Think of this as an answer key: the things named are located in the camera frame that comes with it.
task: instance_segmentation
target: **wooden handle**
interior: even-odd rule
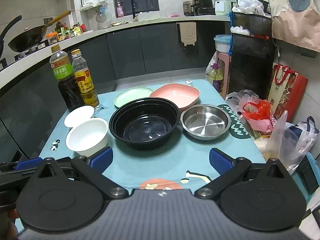
[[[54,24],[55,22],[61,20],[62,18],[68,16],[69,14],[71,14],[71,11],[65,11],[64,13],[60,14],[58,17],[54,18],[52,21],[48,22],[43,28],[42,30],[46,30],[49,26],[51,26],[52,24]]]

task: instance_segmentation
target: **gray ribbed panel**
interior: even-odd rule
[[[297,228],[258,233],[230,221],[215,202],[194,197],[188,189],[135,190],[113,200],[86,228],[63,235],[25,230],[19,240],[307,240]]]

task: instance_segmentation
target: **green plate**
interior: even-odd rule
[[[119,95],[117,95],[115,97],[115,100],[113,100],[113,103],[117,108],[120,108],[126,103],[129,103],[136,99],[148,98],[152,92],[153,90],[147,87],[129,88],[125,91],[122,91]]]

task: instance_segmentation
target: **panda print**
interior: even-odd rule
[[[51,148],[50,148],[52,152],[55,152],[58,149],[59,143],[60,143],[59,139],[56,139],[52,142]]]

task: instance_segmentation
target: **stainless steel bowl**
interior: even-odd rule
[[[210,141],[228,131],[231,119],[223,109],[210,105],[195,105],[183,111],[182,127],[193,138]]]

